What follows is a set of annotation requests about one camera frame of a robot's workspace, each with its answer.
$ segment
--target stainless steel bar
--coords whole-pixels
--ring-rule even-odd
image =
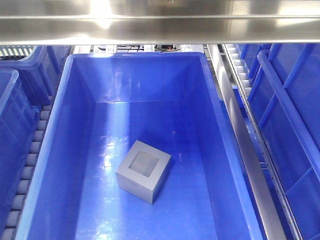
[[[268,240],[285,240],[284,230],[269,192],[266,179],[260,168],[258,156],[251,142],[230,80],[227,76],[219,48],[217,45],[209,45],[208,49],[266,237]]]
[[[2,0],[0,45],[320,42],[313,0]]]

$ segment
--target blue plastic bin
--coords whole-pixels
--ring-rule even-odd
[[[170,155],[153,205],[116,169],[140,140]],[[67,59],[16,240],[262,240],[206,57]]]
[[[0,60],[0,68],[19,71],[23,90],[31,105],[50,105],[70,46],[36,46],[21,60]]]
[[[284,84],[289,73],[300,57],[306,43],[277,43],[272,44],[268,60]]]
[[[38,119],[39,111],[30,105],[18,71],[0,68],[0,236]]]
[[[248,100],[302,237],[315,240],[320,236],[319,45],[308,48],[284,85],[268,53],[258,54],[261,67]]]

